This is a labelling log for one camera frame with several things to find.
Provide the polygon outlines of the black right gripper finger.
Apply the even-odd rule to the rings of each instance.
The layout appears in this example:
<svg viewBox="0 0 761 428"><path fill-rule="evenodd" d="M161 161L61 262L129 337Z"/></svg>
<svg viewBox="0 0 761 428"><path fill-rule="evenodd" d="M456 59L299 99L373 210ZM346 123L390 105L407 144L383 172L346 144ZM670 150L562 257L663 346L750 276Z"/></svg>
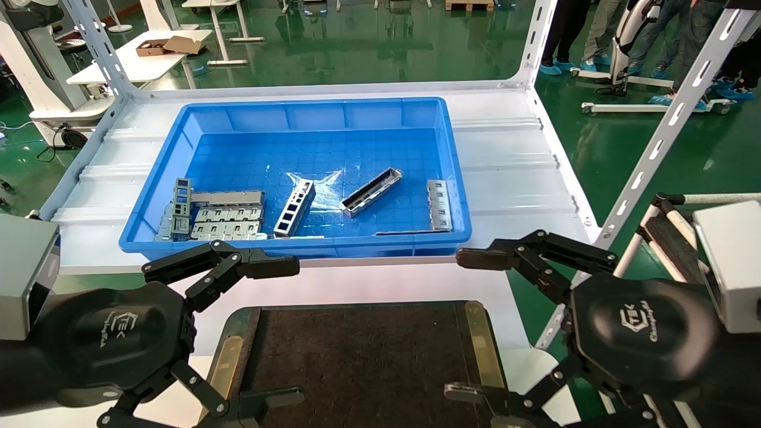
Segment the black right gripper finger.
<svg viewBox="0 0 761 428"><path fill-rule="evenodd" d="M462 247L457 250L456 261L470 270L515 270L552 303L566 304L571 281L551 266L552 262L583 273L614 273L619 257L591 244L538 229L517 240L495 239L487 248Z"/></svg>

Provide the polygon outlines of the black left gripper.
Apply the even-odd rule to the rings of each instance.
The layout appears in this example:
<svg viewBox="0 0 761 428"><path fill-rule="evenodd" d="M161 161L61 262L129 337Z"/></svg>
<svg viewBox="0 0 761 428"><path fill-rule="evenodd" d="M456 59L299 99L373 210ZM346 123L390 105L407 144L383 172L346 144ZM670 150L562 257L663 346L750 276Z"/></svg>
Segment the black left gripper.
<svg viewBox="0 0 761 428"><path fill-rule="evenodd" d="M193 311L206 310L241 279L296 276L296 257L215 240L141 270L150 284L138 289L95 289L46 304L36 322L46 403L89 407L122 396L98 418L98 427L168 427L134 412L140 400L157 398L176 379L207 411L196 427L261 427L271 408L304 401L301 386L225 399L188 362L180 362L193 350ZM200 273L185 298L167 287Z"/></svg>

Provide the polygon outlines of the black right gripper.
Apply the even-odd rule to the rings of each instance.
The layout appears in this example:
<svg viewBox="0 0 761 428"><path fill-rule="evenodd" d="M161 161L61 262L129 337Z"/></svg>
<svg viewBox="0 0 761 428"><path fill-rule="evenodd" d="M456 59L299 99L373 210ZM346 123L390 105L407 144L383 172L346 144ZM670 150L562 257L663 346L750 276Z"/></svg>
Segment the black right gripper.
<svg viewBox="0 0 761 428"><path fill-rule="evenodd" d="M685 400L699 396L723 324L707 293L669 279L630 280L597 274L569 294L574 346L527 395L506 388L448 383L448 400L484 406L492 422L517 427L561 427L543 406L574 377L593 372L603 384ZM567 427L654 427L647 405L582 420Z"/></svg>

